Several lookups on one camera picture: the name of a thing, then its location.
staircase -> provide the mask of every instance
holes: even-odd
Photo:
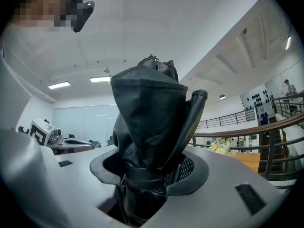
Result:
[[[276,122],[276,118],[275,117],[269,118],[269,122],[270,123]],[[260,134],[259,138],[261,139],[261,142],[260,142],[261,145],[269,145],[270,144],[269,133]],[[280,135],[279,130],[275,130],[275,143],[282,143],[281,135]],[[284,151],[285,150],[283,149],[282,146],[276,147],[275,148],[274,159],[284,158],[284,156],[285,156]],[[268,160],[269,149],[259,150],[259,152],[261,153],[260,160]],[[258,168],[258,173],[265,173],[266,166],[267,166],[267,163],[260,163],[259,168]],[[273,174],[273,173],[283,173],[283,163],[273,163],[270,173],[271,174]],[[270,181],[276,181],[276,180],[278,181],[277,177],[269,177],[268,179]]]

ceiling light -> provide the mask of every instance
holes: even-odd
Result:
[[[220,100],[225,99],[225,98],[226,98],[225,95],[220,95],[220,96],[219,96],[219,99],[220,99]]]
[[[291,36],[288,37],[288,40],[287,40],[287,44],[286,44],[285,50],[288,50],[288,49],[289,49],[289,47],[290,47],[290,42],[291,42]]]
[[[111,77],[107,76],[107,77],[97,77],[97,78],[90,78],[92,83],[95,82],[104,82],[104,81],[110,81]]]
[[[56,85],[50,85],[49,88],[50,89],[56,89],[56,88],[60,88],[60,87],[64,87],[64,86],[70,86],[69,82],[63,82],[60,84],[56,84]]]

ceiling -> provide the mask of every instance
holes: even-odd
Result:
[[[196,65],[184,64],[185,61],[204,57],[200,52],[191,54],[191,46],[195,47],[192,42],[197,35],[203,35],[205,25],[213,26],[213,11],[223,10],[226,6],[223,1],[231,4],[231,0],[93,1],[95,10],[79,33],[74,33],[70,27],[53,26],[21,28],[11,25],[6,31],[8,64],[29,90],[50,102],[109,94],[108,83],[93,84],[89,78],[108,76],[104,72],[107,67],[111,75],[117,74],[150,54],[160,61],[173,59],[178,72],[183,69],[184,76],[184,69],[188,72]],[[270,51],[287,33],[281,17],[271,6],[265,8],[260,17],[246,25],[245,35],[240,35],[239,40],[225,40],[217,54],[200,66],[190,80],[182,83],[189,86],[190,91],[210,90],[246,67],[252,67],[264,55],[260,20],[266,24],[264,33]],[[65,81],[71,86],[48,88]]]
[[[287,16],[273,0],[259,1],[217,44],[212,55],[183,82],[190,89],[189,95],[197,89],[207,90],[210,95],[217,86],[235,79],[235,75],[279,53],[278,48],[285,50],[282,43],[286,42],[290,30]],[[219,95],[216,95],[206,105],[214,104],[218,98]]]

black fabric cover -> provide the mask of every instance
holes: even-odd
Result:
[[[164,179],[181,162],[181,152],[200,121],[207,92],[178,83],[173,61],[150,56],[111,79],[120,111],[113,144],[126,165],[120,193],[128,223],[142,225],[165,202]]]

